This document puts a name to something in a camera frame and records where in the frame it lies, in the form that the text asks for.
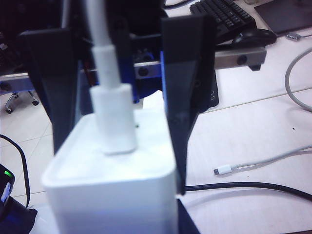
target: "black keyboard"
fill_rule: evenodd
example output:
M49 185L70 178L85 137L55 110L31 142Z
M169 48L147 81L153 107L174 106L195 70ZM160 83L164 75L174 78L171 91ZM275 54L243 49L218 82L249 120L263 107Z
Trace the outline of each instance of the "black keyboard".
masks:
M217 44L234 39L245 29L257 28L255 20L233 0L201 0L191 5L193 14L206 13L217 23Z

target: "green led light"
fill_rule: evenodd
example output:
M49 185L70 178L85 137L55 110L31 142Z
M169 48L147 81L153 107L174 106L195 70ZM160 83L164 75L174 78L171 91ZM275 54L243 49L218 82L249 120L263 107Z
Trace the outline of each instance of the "green led light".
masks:
M8 171L5 171L4 173L5 173L7 176L13 178L13 175L12 175L11 173L9 173Z

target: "white desk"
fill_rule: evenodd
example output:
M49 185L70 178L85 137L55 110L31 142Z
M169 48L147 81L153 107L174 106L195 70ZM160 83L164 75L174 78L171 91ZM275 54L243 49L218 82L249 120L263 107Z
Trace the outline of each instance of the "white desk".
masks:
M172 4L178 0L168 1ZM252 6L236 1L266 28ZM168 11L189 14L188 6ZM312 29L301 33L312 32ZM312 156L294 156L252 171L215 176L224 164L272 157L311 144L312 114L294 104L284 87L289 63L312 46L312 39L292 42L279 38L269 46L260 72L248 68L218 71L220 104L202 114L189 141L187 185L220 182L267 182L312 194ZM292 73L292 88L312 105L312 55ZM162 108L161 93L146 98L144 108ZM285 193L262 189L189 192L182 201L201 234L277 234L312 229L312 203Z

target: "tiled floor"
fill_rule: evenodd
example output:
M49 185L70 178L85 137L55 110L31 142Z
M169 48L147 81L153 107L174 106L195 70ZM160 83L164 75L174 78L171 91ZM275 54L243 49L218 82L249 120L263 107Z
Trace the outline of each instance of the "tiled floor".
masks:
M43 106L33 106L27 93L19 95L13 104L14 112L7 114L4 106L9 97L10 95L0 97L0 132L15 141L25 152L32 193L30 205L45 203L46 196L40 178L53 157L51 122ZM26 192L20 154L14 146L2 139L0 163L16 177L11 196L25 204Z

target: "black computer mouse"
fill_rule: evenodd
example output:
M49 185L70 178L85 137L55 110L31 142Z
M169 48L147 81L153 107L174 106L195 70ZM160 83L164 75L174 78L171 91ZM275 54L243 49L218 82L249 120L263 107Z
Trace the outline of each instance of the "black computer mouse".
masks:
M233 48L264 47L275 43L277 36L266 29L247 29L232 41Z

